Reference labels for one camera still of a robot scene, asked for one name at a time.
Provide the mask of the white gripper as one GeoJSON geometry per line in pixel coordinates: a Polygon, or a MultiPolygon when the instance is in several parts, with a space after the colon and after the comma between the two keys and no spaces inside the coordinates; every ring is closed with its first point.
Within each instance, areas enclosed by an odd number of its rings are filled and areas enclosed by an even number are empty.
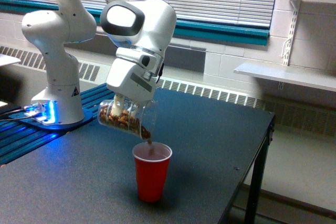
{"type": "Polygon", "coordinates": [[[136,103],[150,101],[155,93],[155,80],[163,58],[154,52],[119,47],[110,68],[106,83],[115,94],[111,116],[120,116],[124,109],[124,97],[136,103]]]}

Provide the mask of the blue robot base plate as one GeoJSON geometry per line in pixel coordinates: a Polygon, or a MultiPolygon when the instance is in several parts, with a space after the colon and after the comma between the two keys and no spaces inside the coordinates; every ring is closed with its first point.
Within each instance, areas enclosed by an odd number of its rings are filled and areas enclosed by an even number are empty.
{"type": "Polygon", "coordinates": [[[93,115],[92,112],[90,110],[84,109],[84,119],[81,120],[80,122],[77,123],[73,123],[73,124],[60,124],[60,125],[43,125],[39,122],[37,122],[34,119],[22,119],[22,120],[18,120],[19,122],[38,128],[38,129],[43,129],[43,130],[49,130],[49,131],[59,131],[59,132],[68,132],[68,131],[72,131],[75,130],[89,122],[91,122],[93,120],[93,115]]]}

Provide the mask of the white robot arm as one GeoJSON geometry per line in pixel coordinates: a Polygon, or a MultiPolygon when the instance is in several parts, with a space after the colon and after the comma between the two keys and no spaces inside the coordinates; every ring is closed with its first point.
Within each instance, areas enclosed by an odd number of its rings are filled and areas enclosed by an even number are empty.
{"type": "Polygon", "coordinates": [[[155,77],[171,42],[175,10],[163,0],[105,0],[100,20],[81,0],[55,0],[58,10],[38,10],[22,20],[25,38],[39,49],[47,86],[31,100],[25,115],[42,125],[68,125],[85,117],[80,96],[79,62],[65,44],[91,40],[101,26],[116,45],[107,87],[117,102],[144,104],[153,99],[155,77]]]}

